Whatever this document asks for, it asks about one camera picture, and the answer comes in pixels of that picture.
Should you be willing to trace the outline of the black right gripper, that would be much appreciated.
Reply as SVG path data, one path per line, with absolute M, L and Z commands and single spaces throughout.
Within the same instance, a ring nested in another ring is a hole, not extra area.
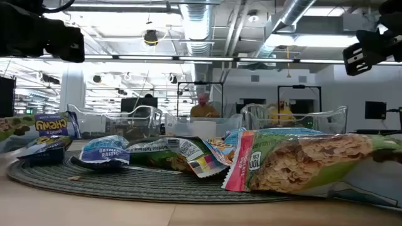
M 386 0 L 379 7 L 379 23 L 387 27 L 383 34 L 359 30 L 355 43 L 342 52 L 346 73 L 356 76 L 369 71 L 373 65 L 393 57 L 401 61 L 401 0 Z

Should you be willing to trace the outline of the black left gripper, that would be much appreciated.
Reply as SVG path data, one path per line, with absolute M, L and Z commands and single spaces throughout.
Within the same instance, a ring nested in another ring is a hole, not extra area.
M 45 20 L 20 7 L 40 7 L 41 0 L 1 0 L 1 56 L 40 57 L 46 40 Z M 84 36 L 80 28 L 63 28 L 53 34 L 46 51 L 68 62 L 84 62 Z

